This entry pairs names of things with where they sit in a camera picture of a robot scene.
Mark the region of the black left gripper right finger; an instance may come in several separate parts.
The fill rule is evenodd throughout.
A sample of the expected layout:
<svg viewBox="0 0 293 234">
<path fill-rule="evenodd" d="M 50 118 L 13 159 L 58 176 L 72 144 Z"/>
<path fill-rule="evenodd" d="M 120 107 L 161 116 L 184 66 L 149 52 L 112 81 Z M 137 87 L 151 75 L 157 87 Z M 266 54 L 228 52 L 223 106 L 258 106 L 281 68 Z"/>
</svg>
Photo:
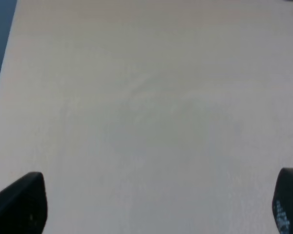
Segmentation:
<svg viewBox="0 0 293 234">
<path fill-rule="evenodd" d="M 280 234 L 293 234 L 293 168 L 282 168 L 272 199 L 272 213 Z"/>
</svg>

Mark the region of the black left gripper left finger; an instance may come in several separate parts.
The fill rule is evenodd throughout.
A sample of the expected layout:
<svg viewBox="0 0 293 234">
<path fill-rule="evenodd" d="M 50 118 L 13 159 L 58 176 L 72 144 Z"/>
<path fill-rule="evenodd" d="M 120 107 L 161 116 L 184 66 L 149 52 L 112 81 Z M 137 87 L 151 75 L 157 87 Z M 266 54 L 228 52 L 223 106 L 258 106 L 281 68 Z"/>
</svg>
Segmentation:
<svg viewBox="0 0 293 234">
<path fill-rule="evenodd" d="M 41 234 L 47 217 L 41 172 L 29 172 L 0 191 L 0 234 Z"/>
</svg>

